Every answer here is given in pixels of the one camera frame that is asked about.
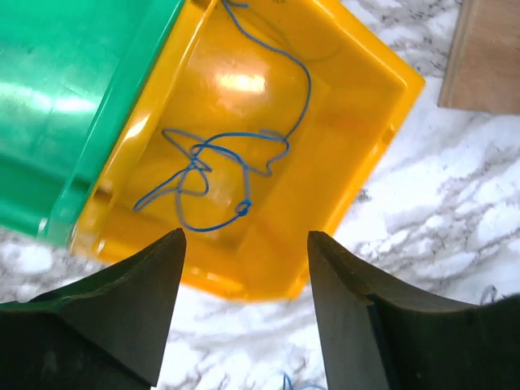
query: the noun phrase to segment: blue string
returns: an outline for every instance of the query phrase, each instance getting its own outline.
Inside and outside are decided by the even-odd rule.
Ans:
[[[293,385],[293,382],[291,381],[291,378],[287,374],[284,374],[284,387],[282,390],[304,390],[306,388],[313,388],[318,390],[327,390],[323,386],[319,386],[318,384],[306,384],[304,386],[301,386],[299,388],[295,388]]]
[[[303,107],[303,110],[300,113],[300,116],[298,117],[296,123],[292,126],[292,128],[288,131],[286,135],[282,135],[278,132],[275,132],[273,130],[269,129],[261,129],[259,133],[255,132],[222,132],[220,134],[217,134],[215,136],[212,136],[205,140],[202,137],[199,137],[195,134],[192,134],[190,132],[186,132],[183,130],[179,130],[176,128],[165,128],[162,130],[162,135],[172,144],[174,145],[186,158],[189,160],[189,165],[176,172],[173,176],[171,176],[169,179],[163,181],[160,185],[155,187],[152,191],[147,193],[144,197],[142,197],[136,205],[133,207],[134,211],[140,211],[143,210],[145,207],[147,207],[151,202],[156,200],[159,197],[162,197],[164,195],[167,195],[169,193],[175,194],[175,208],[177,211],[177,217],[179,221],[182,223],[182,225],[194,232],[212,232],[214,230],[218,230],[220,228],[223,228],[230,223],[235,222],[237,219],[246,216],[249,213],[249,209],[253,205],[253,201],[251,200],[251,185],[250,185],[250,178],[249,173],[253,172],[257,175],[269,177],[272,176],[273,171],[271,169],[271,164],[275,161],[278,161],[282,158],[284,158],[290,149],[290,144],[288,142],[289,137],[298,129],[298,127],[301,124],[301,121],[305,118],[306,113],[309,109],[310,104],[310,96],[312,94],[312,79],[310,77],[309,69],[305,66],[305,64],[300,61],[298,58],[294,57],[290,53],[278,49],[274,46],[268,45],[267,43],[260,41],[256,37],[253,37],[251,34],[249,34],[247,31],[245,31],[238,19],[235,16],[235,13],[232,11],[231,7],[237,7],[237,8],[249,8],[249,4],[244,2],[233,2],[231,0],[222,0],[222,4],[224,8],[226,9],[226,12],[231,17],[233,23],[238,28],[238,30],[244,34],[246,37],[248,37],[251,41],[254,41],[255,43],[259,44],[260,46],[265,47],[266,49],[277,53],[282,54],[283,56],[287,57],[297,65],[303,69],[308,82],[308,89],[307,89],[307,95],[305,98],[305,105]],[[182,136],[182,137],[188,137],[197,143],[193,145],[190,149],[186,150],[183,148],[179,142],[177,142],[173,136]],[[269,159],[266,163],[265,170],[258,170],[255,167],[251,167],[248,165],[244,159],[236,152],[219,146],[214,145],[212,142],[217,141],[219,139],[223,138],[230,138],[230,137],[244,137],[244,138],[253,138],[253,139],[259,139],[269,142],[277,142],[281,145],[284,145],[284,151],[275,157]],[[182,195],[191,195],[194,197],[204,197],[208,194],[210,191],[210,182],[208,180],[207,174],[211,173],[213,169],[203,162],[200,158],[200,154],[204,150],[214,150],[216,153],[224,156],[225,158],[233,161],[234,163],[238,163],[242,167],[242,175],[244,176],[244,200],[239,202],[235,207],[235,215],[228,219],[227,221],[224,221],[222,223],[216,224],[214,226],[210,227],[194,227],[190,225],[186,219],[184,218],[184,212],[182,207]],[[193,191],[190,189],[184,189],[184,182],[186,181],[186,176],[188,173],[195,171],[197,172],[203,182],[204,182],[204,190],[202,191]],[[169,187],[170,184],[172,184],[176,179],[178,179],[178,182],[175,186]]]

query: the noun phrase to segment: black object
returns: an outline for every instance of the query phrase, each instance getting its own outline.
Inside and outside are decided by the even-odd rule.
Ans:
[[[156,386],[185,250],[179,229],[74,284],[0,305],[0,389]]]
[[[520,389],[520,296],[474,306],[415,288],[311,232],[330,390]]]

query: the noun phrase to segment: yellow plastic container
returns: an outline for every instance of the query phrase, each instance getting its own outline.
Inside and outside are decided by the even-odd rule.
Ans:
[[[273,164],[272,177],[251,176],[249,215],[216,232],[186,232],[183,282],[242,301],[296,297],[309,279],[308,231],[335,231],[424,81],[337,0],[250,0],[233,10],[245,30],[309,68],[313,91],[289,155]],[[73,249],[117,262],[180,226],[173,196],[132,210],[187,165],[162,129],[204,138],[286,133],[306,90],[302,69],[240,33],[219,0],[187,0],[84,208]],[[279,153],[262,141],[233,142],[228,147],[256,166]],[[183,197],[196,226],[229,218],[243,199],[240,167],[218,154],[206,161],[214,168],[210,193]]]

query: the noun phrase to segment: green plastic container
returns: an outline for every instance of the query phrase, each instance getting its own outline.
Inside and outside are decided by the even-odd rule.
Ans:
[[[0,0],[0,225],[66,245],[184,0]]]

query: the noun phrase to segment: white marble surface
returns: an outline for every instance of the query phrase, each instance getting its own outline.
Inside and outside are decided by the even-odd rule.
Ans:
[[[344,2],[427,87],[336,239],[405,281],[479,303],[490,285],[498,297],[520,292],[520,117],[436,106],[459,3]],[[1,301],[99,268],[0,232]],[[281,371],[296,385],[326,384],[309,289],[295,301],[239,305],[181,286],[158,388],[281,389]]]

